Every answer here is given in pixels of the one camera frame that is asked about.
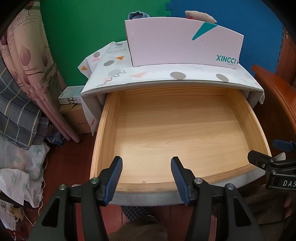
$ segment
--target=teal stripe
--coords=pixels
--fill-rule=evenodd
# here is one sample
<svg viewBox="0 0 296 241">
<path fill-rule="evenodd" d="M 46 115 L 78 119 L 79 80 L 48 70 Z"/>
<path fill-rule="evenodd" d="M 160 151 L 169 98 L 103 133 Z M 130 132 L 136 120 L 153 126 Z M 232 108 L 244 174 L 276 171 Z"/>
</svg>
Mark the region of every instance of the teal stripe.
<svg viewBox="0 0 296 241">
<path fill-rule="evenodd" d="M 197 39 L 199 36 L 203 35 L 204 33 L 210 31 L 212 28 L 216 27 L 216 24 L 213 23 L 203 23 L 203 25 L 199 28 L 196 34 L 193 36 L 192 40 Z"/>
</svg>

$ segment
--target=blue wall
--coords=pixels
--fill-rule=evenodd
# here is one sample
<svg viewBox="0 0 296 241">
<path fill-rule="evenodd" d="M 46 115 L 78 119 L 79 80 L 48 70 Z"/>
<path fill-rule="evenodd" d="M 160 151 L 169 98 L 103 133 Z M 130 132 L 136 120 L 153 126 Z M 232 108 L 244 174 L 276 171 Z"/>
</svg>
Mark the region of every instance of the blue wall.
<svg viewBox="0 0 296 241">
<path fill-rule="evenodd" d="M 244 35 L 239 63 L 251 74 L 258 64 L 275 73 L 283 25 L 260 0 L 172 0 L 167 3 L 173 17 L 186 17 L 186 10 L 205 12 L 217 24 Z"/>
</svg>

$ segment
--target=small box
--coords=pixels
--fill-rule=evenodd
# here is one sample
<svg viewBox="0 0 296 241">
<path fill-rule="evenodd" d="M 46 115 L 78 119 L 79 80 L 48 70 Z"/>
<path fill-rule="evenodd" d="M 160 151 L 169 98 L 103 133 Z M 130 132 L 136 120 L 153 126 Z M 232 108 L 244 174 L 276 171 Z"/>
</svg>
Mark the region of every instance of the small box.
<svg viewBox="0 0 296 241">
<path fill-rule="evenodd" d="M 82 104 L 64 104 L 59 109 L 65 120 L 78 133 L 89 133 L 91 128 L 85 118 Z"/>
<path fill-rule="evenodd" d="M 80 93 L 84 85 L 68 86 L 59 96 L 60 104 L 81 104 Z"/>
</svg>

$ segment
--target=cardboard box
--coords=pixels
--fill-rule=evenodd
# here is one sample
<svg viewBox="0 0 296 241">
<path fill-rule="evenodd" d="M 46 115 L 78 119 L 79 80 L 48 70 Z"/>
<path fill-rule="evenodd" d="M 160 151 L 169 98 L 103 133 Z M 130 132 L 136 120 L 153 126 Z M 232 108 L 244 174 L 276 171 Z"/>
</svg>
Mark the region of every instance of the cardboard box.
<svg viewBox="0 0 296 241">
<path fill-rule="evenodd" d="M 82 104 L 64 104 L 61 105 L 59 111 L 78 134 L 91 132 L 91 128 L 83 112 Z"/>
<path fill-rule="evenodd" d="M 60 104 L 81 104 L 80 93 L 84 85 L 68 86 L 59 96 Z"/>
<path fill-rule="evenodd" d="M 236 68 L 244 36 L 203 21 L 155 17 L 126 20 L 133 66 L 206 64 Z"/>
</svg>

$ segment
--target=screw head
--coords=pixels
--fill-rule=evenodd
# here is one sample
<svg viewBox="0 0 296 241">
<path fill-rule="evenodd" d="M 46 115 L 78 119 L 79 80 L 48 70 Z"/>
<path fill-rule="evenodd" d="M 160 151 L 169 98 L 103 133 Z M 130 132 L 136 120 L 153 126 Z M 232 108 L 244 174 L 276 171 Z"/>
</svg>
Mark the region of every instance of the screw head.
<svg viewBox="0 0 296 241">
<path fill-rule="evenodd" d="M 98 182 L 99 182 L 99 179 L 97 177 L 94 177 L 94 178 L 91 179 L 92 184 L 96 184 Z"/>
<path fill-rule="evenodd" d="M 61 191 L 65 190 L 66 188 L 67 188 L 67 185 L 66 184 L 61 184 L 59 186 L 59 190 L 61 190 Z"/>
<path fill-rule="evenodd" d="M 199 177 L 197 177 L 197 178 L 194 179 L 194 182 L 195 182 L 196 184 L 202 184 L 202 179 L 199 178 Z"/>
<path fill-rule="evenodd" d="M 232 183 L 228 183 L 226 185 L 226 187 L 229 189 L 229 190 L 233 190 L 234 189 L 234 185 Z"/>
</svg>

